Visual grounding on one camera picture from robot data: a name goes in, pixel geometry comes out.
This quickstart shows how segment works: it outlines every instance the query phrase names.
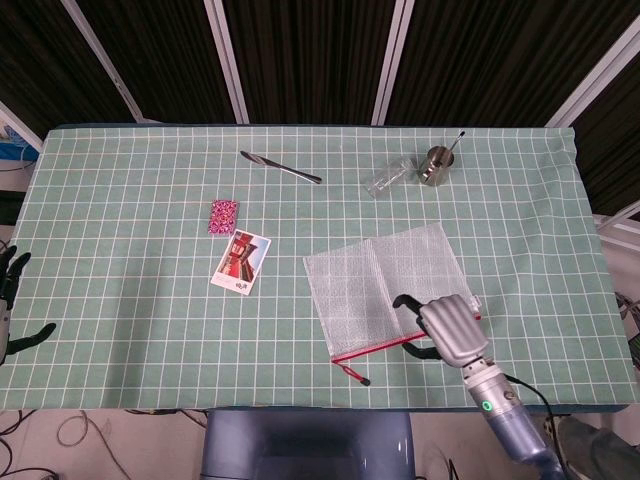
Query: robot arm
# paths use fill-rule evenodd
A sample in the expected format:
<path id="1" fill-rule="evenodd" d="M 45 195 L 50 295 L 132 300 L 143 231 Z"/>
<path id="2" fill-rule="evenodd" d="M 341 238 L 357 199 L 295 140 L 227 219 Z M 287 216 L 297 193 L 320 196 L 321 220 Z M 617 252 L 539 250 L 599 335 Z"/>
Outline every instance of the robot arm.
<path id="1" fill-rule="evenodd" d="M 545 444 L 507 378 L 491 359 L 484 358 L 489 340 L 466 302 L 451 295 L 423 305 L 400 295 L 393 307 L 401 305 L 418 315 L 416 322 L 435 344 L 435 349 L 412 344 L 403 345 L 404 349 L 418 358 L 440 357 L 461 368 L 465 387 L 509 457 L 537 467 L 542 480 L 565 479 L 556 454 Z"/>
<path id="2" fill-rule="evenodd" d="M 55 323 L 48 323 L 31 337 L 9 340 L 11 310 L 18 293 L 20 275 L 31 258 L 30 253 L 25 253 L 9 266 L 16 251 L 17 248 L 14 245 L 0 254 L 0 365 L 4 363 L 7 355 L 14 355 L 44 342 L 56 328 Z"/>

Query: table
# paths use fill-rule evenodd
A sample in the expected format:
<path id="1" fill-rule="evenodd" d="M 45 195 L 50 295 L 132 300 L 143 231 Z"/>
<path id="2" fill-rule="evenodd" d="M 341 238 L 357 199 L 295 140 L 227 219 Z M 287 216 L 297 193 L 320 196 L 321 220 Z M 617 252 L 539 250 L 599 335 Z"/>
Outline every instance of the table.
<path id="1" fill-rule="evenodd" d="M 15 234 L 31 251 L 13 338 L 51 339 L 0 368 L 0 405 L 463 408 L 460 372 L 401 348 L 329 364 L 302 258 L 440 221 L 502 368 L 553 404 L 638 401 L 626 339 L 571 129 L 468 129 L 438 188 L 407 182 L 373 200 L 373 168 L 423 155 L 454 129 L 68 128 L 50 132 Z M 299 181 L 238 155 L 309 171 Z M 272 239 L 250 296 L 209 279 L 238 228 Z M 525 403 L 538 403 L 520 389 Z"/>

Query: knife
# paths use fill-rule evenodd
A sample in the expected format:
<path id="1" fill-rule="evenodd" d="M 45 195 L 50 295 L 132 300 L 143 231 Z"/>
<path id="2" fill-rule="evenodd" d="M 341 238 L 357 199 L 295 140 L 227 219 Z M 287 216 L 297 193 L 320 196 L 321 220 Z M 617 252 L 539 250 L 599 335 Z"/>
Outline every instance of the knife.
<path id="1" fill-rule="evenodd" d="M 322 179 L 320 177 L 316 177 L 315 175 L 311 175 L 310 173 L 300 172 L 298 170 L 294 170 L 293 168 L 285 167 L 284 165 L 280 165 L 279 163 L 269 160 L 268 158 L 261 157 L 260 155 L 254 155 L 253 153 L 245 152 L 244 150 L 240 150 L 240 154 L 244 158 L 251 160 L 253 163 L 257 163 L 258 165 L 279 168 L 280 170 L 289 172 L 296 177 L 304 178 L 309 182 L 322 183 Z"/>

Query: metal cup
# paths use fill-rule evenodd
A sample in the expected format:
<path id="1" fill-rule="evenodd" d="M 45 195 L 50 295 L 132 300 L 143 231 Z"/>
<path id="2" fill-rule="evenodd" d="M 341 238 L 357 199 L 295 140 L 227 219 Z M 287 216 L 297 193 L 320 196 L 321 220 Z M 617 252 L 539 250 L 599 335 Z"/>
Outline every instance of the metal cup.
<path id="1" fill-rule="evenodd" d="M 449 167 L 453 165 L 453 152 L 442 146 L 433 147 L 418 169 L 418 178 L 425 185 L 437 187 L 447 179 Z"/>

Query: pink patterned card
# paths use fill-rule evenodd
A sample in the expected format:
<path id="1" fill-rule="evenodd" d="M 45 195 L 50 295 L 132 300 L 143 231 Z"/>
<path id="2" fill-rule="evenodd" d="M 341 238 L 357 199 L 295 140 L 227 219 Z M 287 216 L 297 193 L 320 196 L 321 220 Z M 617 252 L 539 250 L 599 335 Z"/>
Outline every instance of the pink patterned card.
<path id="1" fill-rule="evenodd" d="M 236 228 L 238 202 L 232 200 L 214 200 L 211 205 L 209 233 L 212 235 L 231 235 Z"/>

